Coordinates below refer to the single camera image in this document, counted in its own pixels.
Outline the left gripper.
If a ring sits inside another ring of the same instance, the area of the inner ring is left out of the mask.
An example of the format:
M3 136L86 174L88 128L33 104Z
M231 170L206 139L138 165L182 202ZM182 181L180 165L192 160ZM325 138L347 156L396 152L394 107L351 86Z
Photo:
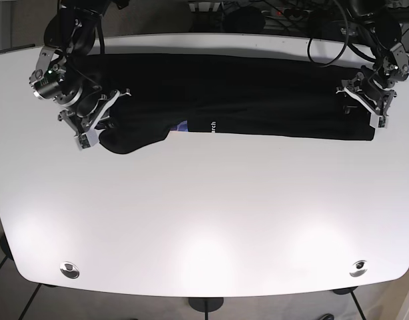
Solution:
M370 113L369 126L374 129L387 126L388 110L397 96L392 89L392 81L380 84L378 80L375 71L361 69L354 78L341 80L341 86L336 88L337 93L343 93L359 102Z

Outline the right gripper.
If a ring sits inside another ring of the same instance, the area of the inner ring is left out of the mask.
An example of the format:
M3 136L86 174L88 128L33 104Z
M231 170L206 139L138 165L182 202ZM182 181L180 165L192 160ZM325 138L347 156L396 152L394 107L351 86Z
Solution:
M64 107L58 114L58 121L66 123L75 132L75 142L80 150L88 149L99 142L101 125L109 120L109 109L118 98L131 96L130 89L112 90L109 94L95 92L76 102L75 109Z

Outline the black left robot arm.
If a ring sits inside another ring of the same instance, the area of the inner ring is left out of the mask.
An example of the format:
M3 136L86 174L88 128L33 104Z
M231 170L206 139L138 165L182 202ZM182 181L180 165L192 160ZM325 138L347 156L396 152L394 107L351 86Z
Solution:
M362 66L354 78L341 81L336 92L359 102L370 113L371 127L383 128L396 96L394 85L409 78L409 56L402 44L401 26L385 1L335 1L334 4L340 19L330 18L319 25L312 23L308 34L313 40L325 27L335 23L344 38L343 47L333 60L317 63L311 57L309 43L308 59L318 67L329 67L350 49L371 62L371 68Z

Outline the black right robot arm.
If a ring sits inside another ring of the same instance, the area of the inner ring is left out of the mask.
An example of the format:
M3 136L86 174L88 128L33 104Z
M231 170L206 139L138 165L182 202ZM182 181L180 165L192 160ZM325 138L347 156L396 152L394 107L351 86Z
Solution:
M113 126L109 109L129 89L110 90L98 75L80 70L75 59L88 55L95 42L105 56L102 18L110 1L58 1L57 14L48 24L29 84L34 96L51 99L61 111L58 120L75 132L79 149L99 142L99 131Z

